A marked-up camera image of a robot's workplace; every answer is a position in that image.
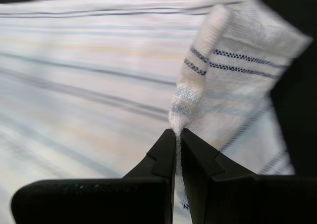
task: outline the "cloth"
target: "cloth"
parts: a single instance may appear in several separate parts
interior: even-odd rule
[[[310,42],[259,0],[216,5],[185,60],[169,121],[177,135],[176,191],[184,127],[255,173],[293,174],[268,92]]]

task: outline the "towel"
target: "towel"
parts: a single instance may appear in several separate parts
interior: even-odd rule
[[[247,136],[248,133],[253,135],[259,131],[256,140],[263,139],[261,147],[272,152],[271,156],[278,154],[275,142],[280,144],[280,139],[275,117],[267,112],[259,116],[255,105],[263,104],[260,103],[262,97],[277,78],[261,77],[258,85],[260,75],[248,73],[248,77],[243,77],[246,76],[243,74],[241,78],[247,78],[247,85],[239,87],[241,83],[233,73],[230,82],[229,74],[233,71],[223,69],[222,73],[228,72],[228,76],[221,77],[211,70],[221,70],[215,68],[219,65],[234,66],[277,76],[285,68],[272,67],[271,71],[266,61],[288,65],[290,60],[287,59],[299,54],[307,40],[282,21],[284,36],[289,35],[289,31],[298,35],[298,41],[292,40],[294,45],[283,52],[285,54],[235,50],[227,47],[231,42],[226,44],[220,39],[227,26],[234,28],[235,24],[229,21],[234,21],[235,13],[243,16],[243,22],[236,21],[237,25],[245,25],[248,17],[259,21],[263,28],[281,22],[258,0],[41,0],[0,4],[1,223],[13,223],[10,198],[21,186],[40,179],[122,177],[170,125],[179,134],[186,124],[248,168],[252,163],[244,159],[249,150],[245,144],[252,146],[252,139],[256,138]],[[214,14],[217,15],[215,25],[211,20]],[[204,35],[211,32],[208,25],[219,30],[213,32],[217,38],[204,39]],[[258,33],[257,26],[251,28],[253,33]],[[277,35],[267,33],[265,36],[273,39]],[[270,42],[268,39],[256,38],[249,43],[270,47],[266,44]],[[235,53],[241,59],[228,57],[226,53]],[[254,56],[259,63],[246,61],[245,56]],[[217,65],[204,66],[204,60]],[[205,80],[197,87],[202,91],[192,93],[191,88],[195,90],[196,86],[191,77],[182,80],[188,72]],[[231,89],[226,93],[221,78],[223,82],[232,83],[236,93]],[[181,81],[188,82],[183,90]],[[263,87],[262,95],[255,96],[253,86]],[[245,88],[250,94],[238,93]],[[189,105],[189,110],[183,113],[173,105],[168,121],[171,101],[177,104],[183,97],[192,100],[183,107],[187,109]],[[227,118],[215,126],[213,117],[219,118],[219,112],[215,111],[220,108]],[[186,123],[182,122],[185,119],[176,119],[179,115],[187,117]],[[213,133],[208,129],[201,132],[195,129],[209,122],[211,128],[217,128]],[[250,122],[254,130],[248,129],[244,136],[231,139]],[[271,131],[263,133],[256,128],[263,124]],[[275,167],[278,159],[267,162],[268,156],[262,156],[260,150],[256,157],[263,159],[262,163],[253,161],[259,166],[259,172],[260,169],[281,173],[289,170],[285,165],[285,168]],[[173,221],[191,223],[186,196],[180,186],[177,190],[181,195],[175,197]]]
[[[184,127],[255,173],[294,173],[268,93],[309,42],[259,0],[211,9],[184,59],[169,112],[184,208]]]

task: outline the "blue stripe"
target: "blue stripe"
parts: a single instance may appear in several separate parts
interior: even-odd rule
[[[199,69],[197,66],[195,66],[193,63],[191,63],[188,59],[184,60],[184,63],[188,65],[189,68],[191,68],[193,71],[195,71],[198,74],[205,75],[206,71]]]
[[[102,94],[86,89],[81,89],[69,85],[59,84],[55,82],[50,82],[47,80],[39,79],[37,77],[32,77],[24,73],[16,72],[9,69],[0,69],[0,74],[6,75],[9,78],[18,79],[25,83],[30,83],[31,85],[46,89],[49,91],[54,91],[62,94],[68,94],[71,96],[83,98],[89,101],[94,101],[100,104],[106,104],[116,108],[120,108],[129,112],[134,112],[138,114],[143,114],[149,117],[156,118],[158,120],[167,121],[168,111],[153,106],[148,106],[128,99],[123,99],[120,97]]]
[[[183,206],[183,209],[189,210],[189,204],[188,203],[186,203],[186,204],[182,203],[182,206]]]
[[[265,65],[268,65],[268,66],[271,66],[271,67],[274,67],[274,68],[287,68],[288,67],[287,65],[275,64],[275,63],[270,62],[270,61],[265,60],[265,59],[254,58],[254,57],[241,55],[241,54],[236,54],[236,53],[231,53],[231,52],[214,50],[213,53],[216,54],[216,55],[226,56],[226,57],[229,57],[229,58],[242,59],[242,60],[246,60],[246,61],[249,61],[249,62],[265,64]]]
[[[123,15],[143,15],[143,14],[184,14],[184,15],[207,15],[206,13],[186,13],[185,11],[174,12],[122,12],[122,13],[94,13],[84,15],[67,16],[0,16],[0,18],[75,18],[75,17],[97,17],[97,16],[123,16]]]
[[[90,159],[87,156],[82,155],[71,148],[68,148],[60,143],[57,143],[55,141],[50,140],[49,138],[43,136],[42,134],[37,133],[35,130],[31,129],[30,127],[24,126],[8,116],[0,114],[0,119],[7,126],[13,126],[14,128],[19,130],[23,134],[35,134],[34,137],[36,137],[36,139],[40,142],[40,144],[48,146],[48,147],[58,151],[59,153],[64,154],[64,155],[72,158],[73,160],[76,160],[80,164],[83,164],[83,165],[91,168],[92,170],[95,170],[95,171],[105,175],[106,177],[121,177],[121,175],[119,173],[117,173],[116,171],[99,164],[95,160]]]
[[[41,88],[34,89],[32,85],[25,84],[22,81],[11,80],[10,78],[6,78],[5,80],[2,78],[2,81],[3,83],[1,84],[1,88],[3,91],[6,91],[6,95],[15,98],[12,102],[21,104],[22,107],[34,106],[35,109],[41,111],[47,107],[47,102],[50,103],[49,101],[51,101],[51,103],[54,102],[54,104],[52,104],[53,107],[56,105],[57,108],[61,108],[63,112],[67,114],[72,114],[73,111],[78,111],[78,114],[80,114],[80,119],[90,121],[94,124],[99,124],[99,126],[105,127],[107,130],[111,130],[113,132],[124,130],[126,136],[131,136],[135,139],[141,140],[142,142],[153,142],[152,139],[144,136],[143,133],[148,135],[150,134],[152,137],[157,137],[160,135],[158,134],[157,130],[155,130],[153,127],[149,127],[147,124],[142,123],[139,126],[135,126],[132,120],[127,120],[125,117],[118,117],[112,112],[100,113],[99,111],[93,110],[92,108],[82,107],[76,103],[69,103],[63,99],[59,99],[58,97],[54,97],[52,101],[52,95],[50,93],[44,94],[43,92],[39,91]],[[5,110],[5,107],[0,108],[3,108],[5,114],[9,115],[9,112]],[[23,121],[24,124],[30,125],[29,118],[24,119],[21,116],[19,121]],[[31,126],[41,127],[42,123],[35,122],[32,123]]]
[[[176,82],[175,82],[176,78],[173,79],[173,78],[165,77],[165,76],[157,76],[157,75],[153,75],[153,74],[142,73],[139,71],[136,73],[135,71],[129,71],[128,69],[125,69],[124,70],[125,73],[123,73],[121,69],[116,69],[113,67],[103,66],[106,69],[90,68],[92,66],[97,67],[97,65],[78,66],[78,65],[74,65],[74,64],[66,64],[66,63],[59,63],[59,62],[54,62],[54,61],[35,59],[35,58],[31,58],[31,57],[9,54],[9,53],[5,53],[5,52],[0,52],[0,56],[18,59],[18,60],[23,60],[23,61],[28,61],[28,62],[34,62],[36,64],[41,64],[41,65],[50,65],[50,66],[64,67],[64,68],[69,68],[69,69],[78,69],[78,70],[101,73],[101,74],[117,75],[117,76],[132,78],[132,79],[136,79],[136,80],[143,80],[143,81],[148,81],[148,82],[162,84],[162,85],[169,85],[172,87],[176,86]]]
[[[175,96],[178,96],[179,98],[186,100],[190,103],[196,103],[200,98],[194,92],[185,88],[177,88]]]
[[[204,57],[199,51],[197,51],[194,48],[191,48],[191,52],[197,56],[200,60],[202,60],[204,63],[208,64],[210,67],[217,68],[217,69],[223,69],[223,70],[231,70],[234,72],[240,72],[240,73],[246,73],[246,74],[254,74],[254,75],[260,75],[263,77],[271,78],[271,79],[277,79],[279,76],[275,76],[272,74],[264,73],[261,71],[256,71],[256,70],[251,70],[251,69],[244,69],[244,68],[239,68],[235,66],[228,66],[228,65],[221,65],[221,64],[216,64],[213,62],[210,62],[207,57]]]
[[[0,24],[0,27],[15,28],[40,28],[40,29],[123,29],[123,30],[177,30],[177,31],[197,31],[199,27],[190,26],[125,26],[125,25],[86,25],[86,26],[36,26],[36,25],[16,25],[16,24]]]
[[[195,113],[224,113],[232,116],[241,116],[245,117],[249,111],[248,110],[239,110],[239,109],[231,109],[224,107],[201,107],[195,109]]]
[[[240,4],[243,1],[234,1],[224,3],[226,5]],[[198,7],[188,7],[188,8],[177,8],[177,7],[150,7],[150,8],[132,8],[132,9],[118,9],[118,8],[105,8],[105,9],[93,9],[93,10],[78,10],[78,11],[68,11],[68,12],[16,12],[16,13],[0,13],[0,15],[33,15],[33,14],[46,14],[46,15],[64,15],[64,14],[74,14],[74,13],[87,13],[87,12],[103,12],[103,11],[139,11],[139,10],[197,10],[213,7],[214,4],[203,5]]]
[[[290,161],[289,157],[285,159],[285,163],[281,165],[280,168],[278,168],[274,174],[284,174],[286,171],[288,171],[290,168],[292,168],[292,162]]]
[[[259,174],[265,174],[269,172],[276,164],[287,155],[287,150],[282,150],[278,152],[267,164],[264,168],[259,172]]]
[[[238,138],[240,138],[250,127],[254,125],[266,112],[272,109],[272,106],[268,106],[258,111],[251,119],[244,123],[238,131],[224,144],[219,150],[225,152]]]
[[[25,32],[25,33],[43,33],[43,34],[57,34],[57,35],[92,35],[92,36],[111,36],[111,37],[137,37],[137,38],[177,38],[177,39],[193,39],[194,35],[181,34],[136,34],[123,32],[77,32],[77,31],[34,31],[21,30],[12,28],[2,28],[7,31]]]
[[[180,104],[180,103],[172,104],[171,111],[179,113],[179,114],[184,114],[184,115],[190,115],[192,112],[189,107],[185,106],[184,104]]]

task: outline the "fabric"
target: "fabric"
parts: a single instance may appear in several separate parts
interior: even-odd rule
[[[211,9],[184,60],[169,112],[184,208],[184,127],[255,173],[293,174],[268,92],[309,42],[259,0]]]

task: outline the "folded towel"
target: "folded towel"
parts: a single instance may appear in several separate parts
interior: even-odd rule
[[[259,0],[216,5],[184,60],[169,121],[177,141],[176,190],[189,208],[180,133],[199,137],[256,173],[292,174],[268,92],[310,39]]]
[[[291,172],[262,101],[308,39],[258,0],[0,4],[0,29],[1,223],[27,183],[125,175],[169,127],[173,95],[178,135],[187,126],[251,170]],[[174,223],[190,223],[180,197]]]

